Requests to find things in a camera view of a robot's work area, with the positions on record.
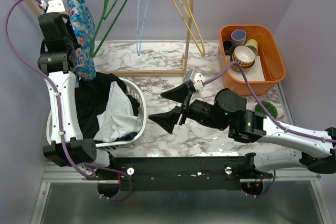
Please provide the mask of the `floral blue garment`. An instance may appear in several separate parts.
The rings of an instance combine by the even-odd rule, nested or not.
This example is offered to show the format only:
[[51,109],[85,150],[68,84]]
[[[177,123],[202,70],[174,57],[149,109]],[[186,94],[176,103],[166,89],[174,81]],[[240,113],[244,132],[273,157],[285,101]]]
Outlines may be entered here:
[[76,49],[76,84],[91,81],[96,77],[95,64],[90,55],[90,46],[95,33],[95,23],[85,0],[67,0],[69,17],[79,48]]

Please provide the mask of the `black pleated skirt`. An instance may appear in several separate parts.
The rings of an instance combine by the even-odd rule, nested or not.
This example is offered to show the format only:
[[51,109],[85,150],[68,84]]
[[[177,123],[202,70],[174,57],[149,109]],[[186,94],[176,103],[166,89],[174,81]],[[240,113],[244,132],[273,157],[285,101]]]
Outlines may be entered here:
[[[97,115],[102,114],[107,106],[110,84],[117,82],[126,94],[127,86],[113,74],[97,73],[91,81],[80,81],[75,89],[77,118],[84,138],[92,138],[99,130]],[[135,116],[139,116],[140,103],[131,95],[126,94]]]

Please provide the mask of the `blue denim skirt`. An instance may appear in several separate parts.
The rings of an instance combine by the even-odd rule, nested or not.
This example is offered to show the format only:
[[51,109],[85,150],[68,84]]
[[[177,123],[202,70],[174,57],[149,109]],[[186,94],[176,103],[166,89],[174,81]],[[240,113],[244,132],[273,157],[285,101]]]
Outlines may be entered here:
[[123,136],[123,137],[117,138],[116,142],[131,141],[131,140],[133,140],[137,136],[137,134],[138,134],[137,132],[129,133],[129,134]]

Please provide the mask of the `white cloth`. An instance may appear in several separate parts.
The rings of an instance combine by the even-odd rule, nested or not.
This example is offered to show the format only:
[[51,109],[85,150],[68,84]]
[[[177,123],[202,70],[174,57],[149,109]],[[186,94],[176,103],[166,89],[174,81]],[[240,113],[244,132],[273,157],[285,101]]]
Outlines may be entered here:
[[109,97],[105,111],[97,115],[99,130],[93,137],[96,141],[114,142],[132,132],[139,132],[142,122],[135,116],[131,101],[117,82],[110,84]]

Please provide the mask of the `yellow hanger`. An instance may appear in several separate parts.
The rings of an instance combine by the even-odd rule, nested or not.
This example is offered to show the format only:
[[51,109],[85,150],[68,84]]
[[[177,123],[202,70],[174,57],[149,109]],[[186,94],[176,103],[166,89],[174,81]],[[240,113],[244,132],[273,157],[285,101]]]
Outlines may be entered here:
[[171,0],[174,7],[176,8],[182,22],[187,28],[190,37],[195,43],[201,56],[205,56],[205,45],[203,37],[193,15],[191,4],[189,0]]

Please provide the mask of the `light blue wire hanger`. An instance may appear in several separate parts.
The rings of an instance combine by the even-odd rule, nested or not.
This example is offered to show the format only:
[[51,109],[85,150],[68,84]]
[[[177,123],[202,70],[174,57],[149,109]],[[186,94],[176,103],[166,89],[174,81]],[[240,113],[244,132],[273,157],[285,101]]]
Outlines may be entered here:
[[145,20],[148,10],[149,0],[138,0],[137,4],[137,21],[136,21],[136,51],[137,55],[141,56],[142,37],[145,26]]

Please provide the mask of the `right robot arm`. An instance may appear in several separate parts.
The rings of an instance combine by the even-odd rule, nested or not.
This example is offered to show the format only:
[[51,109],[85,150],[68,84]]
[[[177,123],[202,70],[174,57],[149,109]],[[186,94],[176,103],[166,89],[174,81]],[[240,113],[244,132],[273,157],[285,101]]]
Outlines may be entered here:
[[281,123],[270,115],[247,109],[247,100],[225,88],[215,96],[214,103],[192,99],[195,89],[182,84],[161,93],[161,97],[179,103],[174,109],[149,115],[149,119],[168,133],[183,125],[187,119],[200,125],[223,131],[240,143],[270,143],[284,146],[279,153],[251,153],[241,165],[242,173],[249,178],[259,172],[303,167],[319,174],[335,173],[335,129],[309,130]]

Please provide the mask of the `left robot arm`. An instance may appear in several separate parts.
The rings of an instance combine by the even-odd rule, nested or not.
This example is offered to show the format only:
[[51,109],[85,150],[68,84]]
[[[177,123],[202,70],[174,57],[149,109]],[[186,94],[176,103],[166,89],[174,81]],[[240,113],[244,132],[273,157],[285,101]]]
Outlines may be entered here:
[[45,13],[38,18],[44,39],[41,43],[38,68],[44,75],[50,98],[50,143],[43,154],[60,167],[80,165],[98,167],[104,179],[116,175],[110,155],[97,149],[95,141],[84,138],[79,127],[75,103],[75,67],[79,48],[69,16]]

